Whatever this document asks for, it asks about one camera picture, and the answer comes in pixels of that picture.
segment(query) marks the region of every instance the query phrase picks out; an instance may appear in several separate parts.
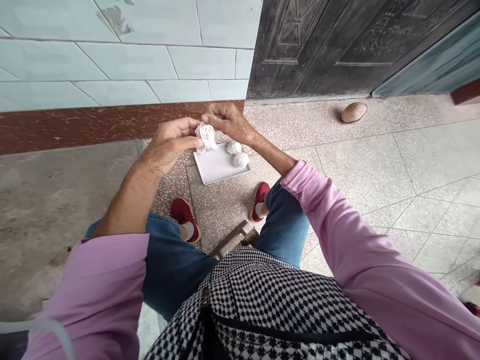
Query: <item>red sneaker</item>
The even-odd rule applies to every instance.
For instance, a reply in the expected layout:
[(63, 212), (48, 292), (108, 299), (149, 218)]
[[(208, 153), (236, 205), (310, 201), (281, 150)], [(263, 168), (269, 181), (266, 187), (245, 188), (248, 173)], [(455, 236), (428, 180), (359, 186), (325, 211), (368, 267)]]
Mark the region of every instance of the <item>red sneaker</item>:
[(180, 225), (191, 222), (193, 224), (193, 235), (187, 243), (193, 244), (200, 240), (202, 234), (200, 229), (195, 223), (194, 216), (192, 215), (192, 208), (190, 204), (183, 198), (177, 197), (171, 202), (170, 205), (170, 217), (177, 220)]
[(257, 207), (257, 204), (263, 204), (265, 202), (265, 197), (270, 191), (270, 185), (268, 185), (265, 181), (261, 182), (257, 187), (256, 187), (256, 193), (255, 193), (255, 203), (253, 204), (253, 208), (250, 211), (250, 220), (254, 223), (259, 223), (265, 218), (259, 218), (257, 215), (257, 212), (255, 211), (255, 208)]

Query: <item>white cord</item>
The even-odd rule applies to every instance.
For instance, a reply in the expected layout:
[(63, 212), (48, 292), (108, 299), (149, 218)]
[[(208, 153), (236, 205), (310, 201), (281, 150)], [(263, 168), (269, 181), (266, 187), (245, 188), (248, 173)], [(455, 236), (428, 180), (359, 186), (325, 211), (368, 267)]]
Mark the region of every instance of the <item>white cord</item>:
[(26, 330), (50, 330), (55, 334), (58, 341), (65, 351), (68, 360), (76, 360), (75, 350), (70, 340), (67, 330), (60, 325), (58, 321), (54, 320), (29, 320), (19, 322), (1, 322), (0, 334), (18, 333)]

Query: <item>blue jeans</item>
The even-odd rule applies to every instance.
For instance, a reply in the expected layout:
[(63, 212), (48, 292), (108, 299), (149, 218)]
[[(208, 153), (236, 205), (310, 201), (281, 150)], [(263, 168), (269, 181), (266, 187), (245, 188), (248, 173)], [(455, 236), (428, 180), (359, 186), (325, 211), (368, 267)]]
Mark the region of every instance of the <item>blue jeans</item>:
[[(299, 268), (310, 223), (300, 203), (280, 185), (280, 180), (265, 198), (270, 212), (255, 248)], [(90, 225), (86, 238), (101, 220)], [(146, 233), (150, 239), (142, 288), (144, 301), (170, 321), (219, 261), (184, 241), (179, 223), (170, 217), (151, 213)]]

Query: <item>tile floor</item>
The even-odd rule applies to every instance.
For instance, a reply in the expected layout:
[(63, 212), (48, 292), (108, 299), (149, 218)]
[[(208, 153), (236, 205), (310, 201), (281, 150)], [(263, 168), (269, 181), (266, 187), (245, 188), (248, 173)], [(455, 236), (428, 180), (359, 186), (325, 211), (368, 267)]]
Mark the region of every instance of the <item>tile floor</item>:
[[(247, 105), (244, 114), (279, 148), (331, 177), (378, 233), (459, 295), (480, 270), (480, 105), (454, 106), (448, 95), (365, 99), (365, 118), (347, 125), (338, 115), (349, 102)], [(217, 142), (227, 140), (217, 135)], [(166, 215), (173, 198), (186, 198), (202, 230), (199, 245), (211, 252), (248, 218), (256, 185), (278, 178), (247, 151), (249, 174), (211, 185), (202, 184), (193, 156), (184, 154), (153, 210)], [(300, 265), (330, 274), (312, 230)]]
[[(365, 99), (366, 116), (344, 124), (338, 115), (349, 102), (247, 105), (244, 113), (275, 145), (331, 177), (379, 234), (459, 295), (480, 271), (480, 105), (454, 106), (447, 95)], [(217, 134), (217, 142), (227, 140)], [(0, 272), (7, 274), (0, 321), (18, 320), (48, 298), (61, 274), (54, 260), (102, 215), (147, 143), (0, 156)], [(256, 185), (278, 178), (247, 151), (249, 174), (211, 185), (202, 184), (192, 154), (183, 154), (152, 211), (167, 215), (172, 199), (187, 199), (202, 230), (199, 247), (211, 252), (248, 218)], [(330, 274), (312, 230), (300, 266)], [(164, 324), (142, 308), (142, 354)]]

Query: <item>white tray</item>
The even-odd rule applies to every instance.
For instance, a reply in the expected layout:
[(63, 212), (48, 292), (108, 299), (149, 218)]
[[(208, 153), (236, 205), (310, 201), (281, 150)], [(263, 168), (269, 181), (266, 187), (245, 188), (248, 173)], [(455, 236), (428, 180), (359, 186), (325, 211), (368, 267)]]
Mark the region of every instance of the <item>white tray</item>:
[(203, 154), (193, 153), (196, 166), (200, 172), (201, 181), (205, 185), (250, 172), (250, 163), (242, 168), (234, 166), (235, 155), (227, 152), (227, 145), (228, 143), (224, 142), (218, 144), (218, 150), (206, 151)]

